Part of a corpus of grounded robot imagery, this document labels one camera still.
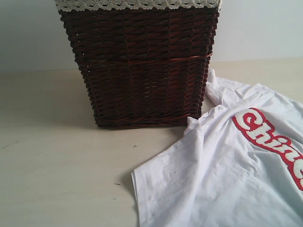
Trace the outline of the dark brown wicker basket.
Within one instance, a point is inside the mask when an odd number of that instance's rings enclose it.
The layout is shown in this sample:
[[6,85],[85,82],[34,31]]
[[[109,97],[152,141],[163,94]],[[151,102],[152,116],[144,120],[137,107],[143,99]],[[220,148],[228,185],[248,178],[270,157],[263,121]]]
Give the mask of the dark brown wicker basket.
[[101,128],[202,114],[218,8],[59,11]]

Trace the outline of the cream lace basket liner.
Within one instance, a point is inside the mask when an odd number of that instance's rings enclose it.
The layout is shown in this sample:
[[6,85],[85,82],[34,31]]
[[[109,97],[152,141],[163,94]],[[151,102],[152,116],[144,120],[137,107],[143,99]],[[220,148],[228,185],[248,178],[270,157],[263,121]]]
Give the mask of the cream lace basket liner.
[[178,9],[191,7],[202,9],[220,9],[221,0],[56,0],[58,10],[70,12],[75,11],[96,11],[99,9],[111,11],[124,9]]

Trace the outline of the white t-shirt with red logo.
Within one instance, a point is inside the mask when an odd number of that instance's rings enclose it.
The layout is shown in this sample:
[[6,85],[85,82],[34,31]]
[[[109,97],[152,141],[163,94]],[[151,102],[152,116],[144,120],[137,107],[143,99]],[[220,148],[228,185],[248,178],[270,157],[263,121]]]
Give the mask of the white t-shirt with red logo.
[[300,227],[303,106],[208,71],[214,107],[134,169],[142,227]]

